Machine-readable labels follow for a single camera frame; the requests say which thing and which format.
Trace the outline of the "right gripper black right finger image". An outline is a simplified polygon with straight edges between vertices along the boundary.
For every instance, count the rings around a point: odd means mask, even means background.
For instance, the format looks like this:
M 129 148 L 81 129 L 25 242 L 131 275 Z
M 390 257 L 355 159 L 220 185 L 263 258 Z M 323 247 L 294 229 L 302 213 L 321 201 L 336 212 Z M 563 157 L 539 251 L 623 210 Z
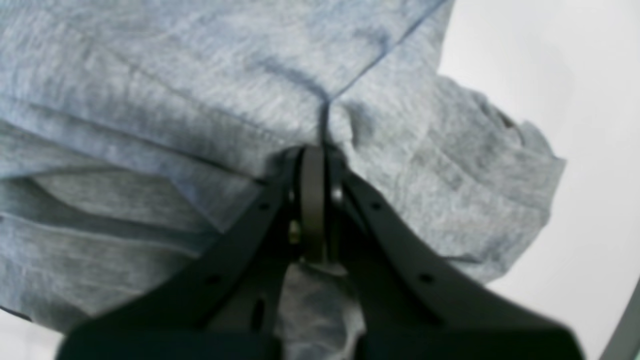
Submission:
M 356 360 L 581 360 L 571 330 L 486 289 L 424 244 L 382 194 L 326 150 L 329 256 L 365 321 Z

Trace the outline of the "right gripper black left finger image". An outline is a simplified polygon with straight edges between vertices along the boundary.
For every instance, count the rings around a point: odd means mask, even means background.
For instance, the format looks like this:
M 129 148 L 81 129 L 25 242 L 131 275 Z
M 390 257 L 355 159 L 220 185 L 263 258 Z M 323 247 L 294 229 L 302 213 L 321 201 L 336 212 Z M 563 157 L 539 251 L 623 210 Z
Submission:
M 291 148 L 283 171 L 201 258 L 73 330 L 58 360 L 281 360 L 274 334 L 290 263 L 327 259 L 325 155 Z

